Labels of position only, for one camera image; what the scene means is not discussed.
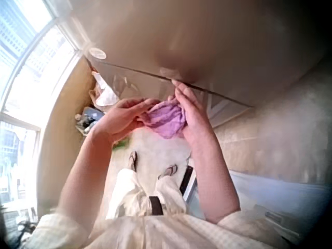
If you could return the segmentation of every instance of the green object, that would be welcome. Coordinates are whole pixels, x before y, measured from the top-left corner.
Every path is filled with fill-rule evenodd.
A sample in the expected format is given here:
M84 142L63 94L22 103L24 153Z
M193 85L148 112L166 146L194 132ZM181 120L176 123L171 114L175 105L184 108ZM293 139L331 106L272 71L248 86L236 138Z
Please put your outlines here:
M129 140L130 140L129 137L125 137L124 139L122 139L116 145L113 146L113 150L126 147L129 144Z

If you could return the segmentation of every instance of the person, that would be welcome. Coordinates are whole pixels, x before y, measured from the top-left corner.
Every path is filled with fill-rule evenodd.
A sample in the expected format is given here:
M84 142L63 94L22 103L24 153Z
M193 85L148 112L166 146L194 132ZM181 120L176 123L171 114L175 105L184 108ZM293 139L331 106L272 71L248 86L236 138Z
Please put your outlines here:
M248 218L245 211L240 211L239 197L203 106L185 84L172 82L175 98L186 114L183 137L191 148L206 220L188 214L172 177L175 165L158 177L155 196L162 215L155 215L152 199L137 181L137 154L133 152L129 166L118 174L106 220L94 225L113 144L142 127L137 116L158 103L154 99L124 99L90 131L63 187L56 213L41 218L25 248L286 246L264 220Z

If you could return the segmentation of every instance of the purple cloth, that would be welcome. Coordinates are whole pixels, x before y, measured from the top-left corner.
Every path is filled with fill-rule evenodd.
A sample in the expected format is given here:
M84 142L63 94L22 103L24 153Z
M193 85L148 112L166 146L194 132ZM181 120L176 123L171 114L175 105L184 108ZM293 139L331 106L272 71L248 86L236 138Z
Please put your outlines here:
M177 99L166 100L155 105L146 113L141 114L139 120L164 139L181 134L186 123L185 110Z

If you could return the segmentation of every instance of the curved window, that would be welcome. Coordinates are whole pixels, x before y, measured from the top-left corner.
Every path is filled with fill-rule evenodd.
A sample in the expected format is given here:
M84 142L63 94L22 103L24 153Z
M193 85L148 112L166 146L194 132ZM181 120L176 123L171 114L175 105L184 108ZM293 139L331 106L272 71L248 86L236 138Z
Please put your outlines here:
M48 9L43 0L0 0L0 202L18 215L36 207L38 138L76 54Z

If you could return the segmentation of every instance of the foot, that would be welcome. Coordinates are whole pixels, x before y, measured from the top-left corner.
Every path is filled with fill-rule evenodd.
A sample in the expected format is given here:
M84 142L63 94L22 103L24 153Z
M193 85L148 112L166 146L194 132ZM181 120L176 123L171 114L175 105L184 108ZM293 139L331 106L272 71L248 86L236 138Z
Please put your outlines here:
M128 160L128 166L131 170L136 172L136 159L137 159L137 153L133 151L130 153L129 160Z
M166 175L172 176L176 172L177 172L177 165L174 164L172 166L169 166L167 169L165 169L164 173L162 173L161 175L158 176L158 179L160 179L160 178L162 178L162 177L164 177Z

